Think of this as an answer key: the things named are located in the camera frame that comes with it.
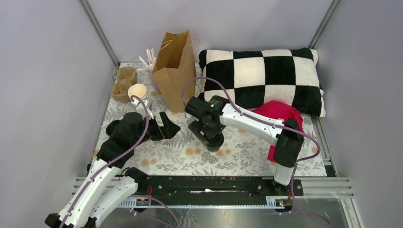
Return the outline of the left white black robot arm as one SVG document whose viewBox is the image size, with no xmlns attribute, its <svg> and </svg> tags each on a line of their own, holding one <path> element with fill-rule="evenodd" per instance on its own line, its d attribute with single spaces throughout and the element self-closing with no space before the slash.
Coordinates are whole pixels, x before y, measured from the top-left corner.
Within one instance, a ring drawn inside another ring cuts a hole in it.
<svg viewBox="0 0 403 228">
<path fill-rule="evenodd" d="M 101 145 L 85 181 L 60 212 L 47 216 L 45 224 L 51 228 L 98 228 L 130 194 L 144 194 L 147 183 L 139 177 L 124 177 L 106 195 L 102 193 L 134 155 L 136 146 L 148 140 L 171 139 L 180 131 L 180 126 L 164 112 L 160 117 L 162 126 L 153 116 L 143 117 L 137 112 L 126 113 L 121 120 L 112 121 L 106 128 L 109 139 Z"/>
</svg>

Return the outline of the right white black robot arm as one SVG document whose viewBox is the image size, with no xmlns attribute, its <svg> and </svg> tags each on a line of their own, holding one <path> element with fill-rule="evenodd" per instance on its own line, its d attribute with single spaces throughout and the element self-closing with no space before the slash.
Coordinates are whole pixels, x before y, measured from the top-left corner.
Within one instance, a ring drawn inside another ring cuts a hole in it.
<svg viewBox="0 0 403 228">
<path fill-rule="evenodd" d="M 227 126 L 242 129 L 274 146 L 273 158 L 277 167 L 273 191 L 284 196 L 291 190 L 292 173 L 304 142 L 295 119 L 270 119 L 237 107 L 220 96 L 214 96 L 209 102 L 193 96 L 184 110 L 195 117 L 188 128 L 211 152 L 218 151 L 224 144 L 222 131 Z"/>
</svg>

